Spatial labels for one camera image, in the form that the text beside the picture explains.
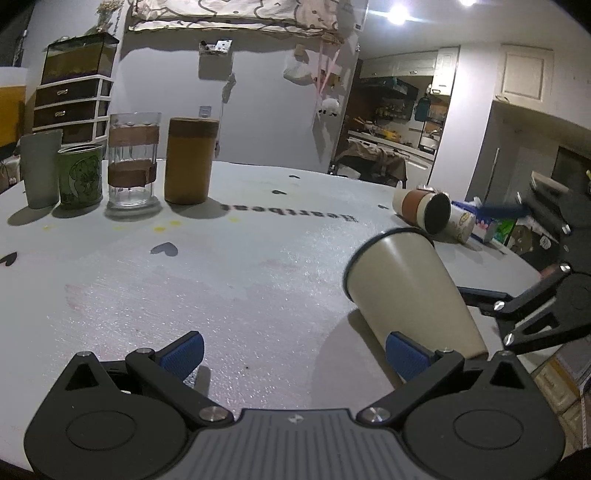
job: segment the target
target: brown cardboard tube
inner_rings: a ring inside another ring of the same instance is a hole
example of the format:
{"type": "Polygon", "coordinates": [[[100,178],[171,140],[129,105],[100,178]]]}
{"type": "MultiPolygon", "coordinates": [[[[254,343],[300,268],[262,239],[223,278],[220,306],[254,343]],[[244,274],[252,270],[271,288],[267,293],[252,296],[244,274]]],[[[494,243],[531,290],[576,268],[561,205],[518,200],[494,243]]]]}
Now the brown cardboard tube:
{"type": "Polygon", "coordinates": [[[194,205],[207,200],[218,128],[217,120],[170,119],[164,177],[167,202],[194,205]]]}

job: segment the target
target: wall cabinet door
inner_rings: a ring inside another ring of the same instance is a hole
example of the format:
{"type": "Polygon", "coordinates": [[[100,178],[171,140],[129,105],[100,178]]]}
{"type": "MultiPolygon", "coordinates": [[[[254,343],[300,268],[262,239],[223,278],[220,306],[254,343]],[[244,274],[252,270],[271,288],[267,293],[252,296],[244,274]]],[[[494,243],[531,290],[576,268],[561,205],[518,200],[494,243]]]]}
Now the wall cabinet door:
{"type": "Polygon", "coordinates": [[[359,72],[359,78],[391,77],[394,74],[394,58],[383,57],[380,59],[364,60],[359,72]]]}
{"type": "Polygon", "coordinates": [[[495,98],[547,113],[553,76],[552,50],[503,45],[495,98]]]}
{"type": "Polygon", "coordinates": [[[441,48],[437,52],[437,63],[435,65],[435,75],[431,84],[431,93],[433,95],[452,94],[453,79],[456,76],[458,47],[441,48]]]}
{"type": "Polygon", "coordinates": [[[430,77],[435,74],[436,51],[405,53],[404,55],[396,55],[393,58],[396,60],[395,77],[409,75],[430,77]]]}

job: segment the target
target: brown cup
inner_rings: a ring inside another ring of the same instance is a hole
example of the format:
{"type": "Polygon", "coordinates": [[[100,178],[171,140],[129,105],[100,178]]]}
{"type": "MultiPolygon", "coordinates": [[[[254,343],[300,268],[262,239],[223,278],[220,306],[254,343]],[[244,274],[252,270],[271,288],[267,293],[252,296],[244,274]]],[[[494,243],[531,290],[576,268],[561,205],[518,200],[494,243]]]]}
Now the brown cup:
{"type": "Polygon", "coordinates": [[[411,225],[437,235],[447,225],[451,203],[444,193],[397,187],[394,189],[392,208],[411,225]]]}
{"type": "Polygon", "coordinates": [[[164,199],[179,205],[207,200],[219,121],[171,118],[168,127],[164,199]]]}

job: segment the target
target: kitchen cabinet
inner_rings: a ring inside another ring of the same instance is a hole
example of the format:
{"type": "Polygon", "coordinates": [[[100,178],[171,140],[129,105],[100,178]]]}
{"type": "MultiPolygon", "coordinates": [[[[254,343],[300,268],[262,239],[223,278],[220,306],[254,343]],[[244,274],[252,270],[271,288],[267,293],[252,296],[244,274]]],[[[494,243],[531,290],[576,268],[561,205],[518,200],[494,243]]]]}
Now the kitchen cabinet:
{"type": "Polygon", "coordinates": [[[359,78],[392,77],[394,76],[395,57],[364,60],[359,78]]]}
{"type": "Polygon", "coordinates": [[[405,53],[391,57],[395,59],[394,76],[425,76],[435,74],[437,63],[436,51],[422,51],[419,53],[405,53]]]}
{"type": "Polygon", "coordinates": [[[429,175],[433,169],[433,163],[410,153],[401,154],[406,161],[407,167],[406,188],[412,190],[419,185],[426,185],[429,182],[429,175]]]}
{"type": "Polygon", "coordinates": [[[435,74],[431,84],[431,93],[433,95],[451,96],[459,51],[458,47],[452,47],[441,48],[437,52],[435,74]]]}
{"type": "Polygon", "coordinates": [[[495,99],[548,113],[553,76],[552,50],[502,45],[495,99]]]}

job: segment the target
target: stuffed toy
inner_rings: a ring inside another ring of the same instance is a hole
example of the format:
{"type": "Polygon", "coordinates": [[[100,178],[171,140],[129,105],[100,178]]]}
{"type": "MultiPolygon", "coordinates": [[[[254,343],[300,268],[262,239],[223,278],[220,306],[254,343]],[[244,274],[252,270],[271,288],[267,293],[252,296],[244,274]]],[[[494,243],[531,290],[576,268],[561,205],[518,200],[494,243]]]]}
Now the stuffed toy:
{"type": "Polygon", "coordinates": [[[325,98],[322,100],[318,113],[323,115],[337,116],[340,113],[340,103],[336,98],[325,98]]]}

